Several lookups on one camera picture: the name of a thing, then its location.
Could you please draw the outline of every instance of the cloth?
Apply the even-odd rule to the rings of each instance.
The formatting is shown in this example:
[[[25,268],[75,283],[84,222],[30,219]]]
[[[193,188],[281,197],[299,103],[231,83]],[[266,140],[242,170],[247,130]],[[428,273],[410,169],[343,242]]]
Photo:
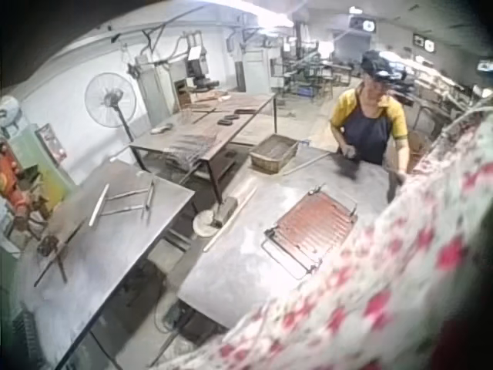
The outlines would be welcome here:
[[[357,107],[357,94],[360,87],[356,89],[349,89],[344,92],[337,99],[336,106],[330,118],[330,124],[334,127],[341,128],[346,123],[347,117]],[[378,113],[380,116],[384,111],[388,119],[391,122],[391,134],[394,139],[404,139],[407,137],[407,125],[406,116],[404,115],[404,109],[402,105],[391,96],[383,96],[378,103],[381,111]]]
[[[474,114],[313,277],[159,369],[473,368],[464,329],[490,295],[492,201],[493,119]]]
[[[344,139],[356,148],[360,160],[381,165],[392,127],[386,114],[387,108],[382,108],[378,118],[367,118],[361,109],[358,94],[356,101],[356,107],[344,120]]]

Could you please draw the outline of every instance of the fan stand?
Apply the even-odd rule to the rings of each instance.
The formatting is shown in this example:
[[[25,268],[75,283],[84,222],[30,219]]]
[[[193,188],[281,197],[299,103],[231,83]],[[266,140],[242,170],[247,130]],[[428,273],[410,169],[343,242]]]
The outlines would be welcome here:
[[[130,142],[132,142],[133,141],[132,132],[130,131],[130,127],[129,127],[128,123],[126,122],[125,117],[123,116],[122,110],[118,106],[118,103],[112,103],[111,107],[118,114],[118,117],[122,121],[122,125],[123,125],[123,128],[125,129],[126,135],[129,137]],[[136,158],[136,161],[137,161],[137,164],[139,164],[139,167],[142,170],[147,171],[146,166],[144,166],[144,162],[142,161],[142,158],[140,157],[139,152],[137,152],[137,150],[132,148],[132,147],[130,147],[130,150],[132,151],[133,156]]]

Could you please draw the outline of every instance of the black cap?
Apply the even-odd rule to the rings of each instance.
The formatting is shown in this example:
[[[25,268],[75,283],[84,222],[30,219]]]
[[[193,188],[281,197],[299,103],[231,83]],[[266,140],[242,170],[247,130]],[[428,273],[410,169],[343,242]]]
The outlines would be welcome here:
[[[369,50],[363,54],[361,69],[379,82],[393,82],[396,79],[391,64],[377,50]]]

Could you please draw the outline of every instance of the floral fabric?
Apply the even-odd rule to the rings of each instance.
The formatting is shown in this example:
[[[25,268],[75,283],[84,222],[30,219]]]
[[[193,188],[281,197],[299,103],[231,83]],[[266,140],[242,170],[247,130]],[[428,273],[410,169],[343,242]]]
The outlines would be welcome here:
[[[492,198],[493,120],[472,114],[312,278],[159,369],[407,370],[452,356],[443,342],[481,293]]]

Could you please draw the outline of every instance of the wicker basket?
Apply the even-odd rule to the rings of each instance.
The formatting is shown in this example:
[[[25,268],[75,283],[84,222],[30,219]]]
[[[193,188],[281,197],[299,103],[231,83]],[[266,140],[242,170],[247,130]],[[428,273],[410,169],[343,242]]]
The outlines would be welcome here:
[[[278,173],[296,156],[297,140],[277,135],[267,137],[250,152],[252,164],[269,173]]]

